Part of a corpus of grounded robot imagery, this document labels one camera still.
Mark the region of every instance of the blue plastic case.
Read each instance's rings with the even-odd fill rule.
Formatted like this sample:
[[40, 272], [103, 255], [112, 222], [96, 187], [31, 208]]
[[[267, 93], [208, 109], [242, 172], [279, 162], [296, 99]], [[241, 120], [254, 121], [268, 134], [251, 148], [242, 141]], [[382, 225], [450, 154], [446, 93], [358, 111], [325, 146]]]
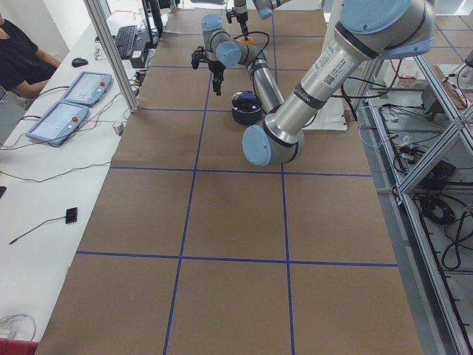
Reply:
[[89, 114], [89, 107], [67, 101], [56, 102], [26, 136], [54, 146], [61, 145]]
[[112, 84], [112, 76], [104, 72], [81, 72], [62, 97], [62, 101], [94, 106]]

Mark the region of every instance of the black keyboard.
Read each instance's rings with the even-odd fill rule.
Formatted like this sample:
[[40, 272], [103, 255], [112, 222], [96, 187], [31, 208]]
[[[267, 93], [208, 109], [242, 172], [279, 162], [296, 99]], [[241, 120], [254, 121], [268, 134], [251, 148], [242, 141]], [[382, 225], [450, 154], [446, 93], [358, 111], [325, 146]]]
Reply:
[[135, 36], [137, 32], [136, 25], [124, 26], [118, 29], [115, 36], [115, 44], [117, 45], [120, 58], [128, 59], [132, 57], [133, 44], [135, 43]]

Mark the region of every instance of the black shirt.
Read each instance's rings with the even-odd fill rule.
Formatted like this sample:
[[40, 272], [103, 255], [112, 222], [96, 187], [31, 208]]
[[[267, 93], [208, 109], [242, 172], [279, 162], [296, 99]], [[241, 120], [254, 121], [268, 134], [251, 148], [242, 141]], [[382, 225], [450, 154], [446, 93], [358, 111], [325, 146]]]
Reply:
[[56, 68], [35, 57], [38, 46], [8, 20], [1, 28], [10, 38], [0, 39], [0, 85], [8, 91], [23, 81], [34, 84], [51, 78]]

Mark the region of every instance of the white desk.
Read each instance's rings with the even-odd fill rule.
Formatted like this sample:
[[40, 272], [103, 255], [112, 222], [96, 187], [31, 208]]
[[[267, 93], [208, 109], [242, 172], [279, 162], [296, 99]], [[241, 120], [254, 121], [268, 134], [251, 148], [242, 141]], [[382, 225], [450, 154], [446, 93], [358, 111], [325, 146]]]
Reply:
[[[112, 33], [119, 27], [116, 18], [113, 22]], [[82, 70], [113, 74], [106, 59], [94, 59], [95, 36], [91, 25], [44, 90], [70, 85]], [[75, 57], [85, 58], [89, 64], [73, 68], [71, 61]], [[135, 70], [129, 61], [123, 61], [123, 65], [131, 78]], [[89, 118], [119, 92], [120, 88], [114, 82], [101, 102], [91, 108]], [[41, 96], [27, 115], [43, 115], [63, 94], [61, 90]], [[76, 132], [58, 148], [37, 144], [18, 150], [0, 151], [0, 169], [23, 178], [41, 180], [73, 168], [109, 162], [120, 141], [112, 128], [112, 122], [123, 121], [126, 108], [123, 97], [118, 96], [112, 108], [102, 114], [98, 126]], [[5, 145], [12, 145], [33, 124], [34, 120], [21, 121]], [[22, 136], [16, 146], [28, 143], [32, 141]], [[107, 172], [108, 166], [92, 167], [44, 183], [24, 182], [0, 175], [0, 186], [7, 187], [0, 199], [0, 317], [30, 314], [38, 328], [35, 341], [43, 336]], [[12, 239], [39, 223], [64, 216], [66, 209], [71, 207], [78, 207], [77, 223], [66, 225], [64, 220], [47, 223], [13, 245], [8, 245]], [[21, 329], [16, 339], [30, 340], [33, 332], [31, 323], [25, 320], [17, 325]]]

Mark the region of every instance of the black mouse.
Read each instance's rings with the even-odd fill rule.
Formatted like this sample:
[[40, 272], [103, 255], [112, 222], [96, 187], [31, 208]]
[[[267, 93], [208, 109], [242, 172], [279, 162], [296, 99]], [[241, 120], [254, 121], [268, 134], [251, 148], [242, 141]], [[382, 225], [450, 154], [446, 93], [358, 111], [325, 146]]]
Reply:
[[86, 65], [86, 64], [88, 64], [88, 63], [89, 63], [89, 61], [87, 61], [87, 60], [84, 59], [84, 58], [74, 58], [74, 59], [72, 60], [72, 66], [73, 66], [74, 68], [82, 67], [83, 65]]

